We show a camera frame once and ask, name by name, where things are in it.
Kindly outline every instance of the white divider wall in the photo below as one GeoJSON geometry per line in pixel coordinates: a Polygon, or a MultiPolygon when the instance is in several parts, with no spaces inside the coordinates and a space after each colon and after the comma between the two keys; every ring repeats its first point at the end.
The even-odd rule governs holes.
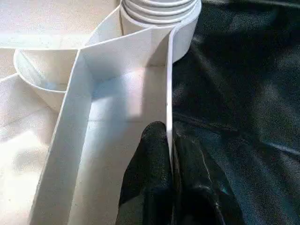
{"type": "Polygon", "coordinates": [[[116,7],[92,32],[86,46],[100,43],[123,35],[120,6],[116,7]]]}
{"type": "Polygon", "coordinates": [[[167,38],[169,31],[161,32],[146,29],[80,51],[30,225],[64,225],[70,212],[70,225],[114,224],[123,174],[143,129],[166,122],[168,46],[153,39],[167,38]]]}
{"type": "Polygon", "coordinates": [[[80,52],[72,72],[31,208],[31,225],[68,221],[91,105],[91,74],[80,52]]]}

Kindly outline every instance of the white molded plastic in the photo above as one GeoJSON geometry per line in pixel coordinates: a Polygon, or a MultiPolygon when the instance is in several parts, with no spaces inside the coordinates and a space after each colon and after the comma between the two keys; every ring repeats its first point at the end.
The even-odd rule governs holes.
{"type": "Polygon", "coordinates": [[[77,50],[16,50],[19,76],[59,112],[77,50]]]}
{"type": "Polygon", "coordinates": [[[128,7],[127,4],[124,2],[124,6],[126,7],[127,13],[134,19],[144,22],[144,23],[151,23],[151,24],[172,24],[172,23],[179,23],[185,18],[189,17],[193,11],[195,10],[196,6],[194,5],[190,10],[185,11],[181,14],[175,15],[149,15],[140,10],[136,10],[133,7],[128,7]]]}
{"type": "MultiPolygon", "coordinates": [[[[173,12],[194,2],[132,0],[139,1],[148,7],[172,6],[173,12]]],[[[172,153],[172,63],[189,48],[201,2],[193,7],[180,22],[153,25],[131,18],[121,3],[79,50],[58,50],[58,41],[53,45],[58,49],[15,52],[23,85],[48,110],[47,104],[60,112],[30,225],[114,224],[124,171],[149,123],[166,124],[172,153]]],[[[27,112],[15,113],[10,117],[4,110],[4,121],[27,112]]]]}
{"type": "Polygon", "coordinates": [[[136,4],[134,0],[124,0],[125,4],[133,11],[140,12],[141,15],[156,15],[156,16],[171,16],[179,15],[188,10],[191,10],[198,0],[193,0],[184,5],[177,7],[151,7],[145,4],[136,4]]]}

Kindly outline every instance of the black fabric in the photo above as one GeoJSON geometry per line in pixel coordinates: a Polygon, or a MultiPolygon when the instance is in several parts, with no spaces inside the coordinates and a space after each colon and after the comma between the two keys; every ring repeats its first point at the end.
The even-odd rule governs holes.
{"type": "Polygon", "coordinates": [[[225,174],[198,138],[175,135],[176,221],[181,225],[243,225],[225,174]]]}
{"type": "MultiPolygon", "coordinates": [[[[217,164],[209,170],[224,173],[236,199],[219,198],[221,208],[239,205],[247,225],[300,224],[299,9],[205,3],[190,50],[173,65],[172,99],[178,161],[198,176],[203,158],[217,164]]],[[[192,197],[181,202],[196,207],[192,197]]]]}
{"type": "Polygon", "coordinates": [[[117,225],[168,225],[173,179],[165,125],[148,125],[125,171],[117,225]]]}

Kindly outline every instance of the white bowl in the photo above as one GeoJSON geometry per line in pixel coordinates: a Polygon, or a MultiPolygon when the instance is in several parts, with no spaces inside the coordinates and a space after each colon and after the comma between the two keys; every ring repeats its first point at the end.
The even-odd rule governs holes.
{"type": "Polygon", "coordinates": [[[151,24],[171,24],[171,23],[180,23],[185,18],[189,17],[196,8],[194,5],[190,10],[183,12],[177,15],[169,15],[169,16],[157,16],[157,15],[148,15],[139,10],[132,9],[126,5],[126,2],[123,2],[124,7],[127,13],[134,19],[151,24]]]}
{"type": "Polygon", "coordinates": [[[178,15],[191,10],[198,0],[192,0],[184,5],[176,7],[152,7],[146,4],[138,4],[137,0],[125,0],[127,7],[133,11],[140,11],[146,15],[168,16],[178,15]]]}
{"type": "Polygon", "coordinates": [[[16,50],[19,76],[59,112],[77,50],[16,50]]]}

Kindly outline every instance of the white plastic panel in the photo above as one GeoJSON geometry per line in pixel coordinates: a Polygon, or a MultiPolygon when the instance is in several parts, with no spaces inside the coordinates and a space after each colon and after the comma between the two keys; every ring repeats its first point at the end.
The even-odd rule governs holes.
{"type": "Polygon", "coordinates": [[[57,119],[15,74],[0,81],[0,223],[24,225],[57,119]]]}
{"type": "Polygon", "coordinates": [[[118,0],[2,0],[0,46],[78,48],[118,0]]]}
{"type": "Polygon", "coordinates": [[[90,113],[90,82],[90,72],[78,54],[32,206],[31,225],[61,225],[68,221],[90,113]]]}
{"type": "Polygon", "coordinates": [[[0,48],[0,79],[15,73],[14,49],[0,48]]]}

